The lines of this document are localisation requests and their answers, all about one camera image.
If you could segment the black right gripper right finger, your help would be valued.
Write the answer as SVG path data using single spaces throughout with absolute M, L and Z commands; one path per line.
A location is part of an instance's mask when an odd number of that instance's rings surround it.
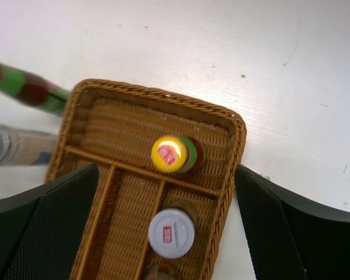
M 235 189 L 257 279 L 350 279 L 350 212 L 238 165 Z

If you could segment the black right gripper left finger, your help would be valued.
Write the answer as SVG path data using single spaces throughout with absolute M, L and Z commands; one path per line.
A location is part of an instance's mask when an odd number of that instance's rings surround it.
M 99 180 L 88 163 L 0 199 L 0 279 L 68 279 Z

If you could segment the white spice jar silver lid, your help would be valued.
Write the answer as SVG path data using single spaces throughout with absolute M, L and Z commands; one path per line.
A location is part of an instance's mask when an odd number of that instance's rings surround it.
M 0 166 L 47 165 L 57 138 L 47 132 L 0 124 Z

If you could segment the dark jar white lid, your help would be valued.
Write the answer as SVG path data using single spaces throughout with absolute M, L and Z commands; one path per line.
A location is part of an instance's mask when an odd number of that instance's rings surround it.
M 180 280 L 181 275 L 176 268 L 169 264 L 151 266 L 143 277 L 144 280 Z
M 165 208 L 149 224 L 149 244 L 163 258 L 180 258 L 191 250 L 195 230 L 195 219 L 185 209 Z

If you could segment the red sauce bottle yellow cap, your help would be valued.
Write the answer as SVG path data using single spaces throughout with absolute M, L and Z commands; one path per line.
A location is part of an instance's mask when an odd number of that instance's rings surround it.
M 191 173 L 202 167 L 207 153 L 193 137 L 165 135 L 153 144 L 150 156 L 163 173 Z
M 25 106 L 62 116 L 70 92 L 48 80 L 0 63 L 0 92 Z

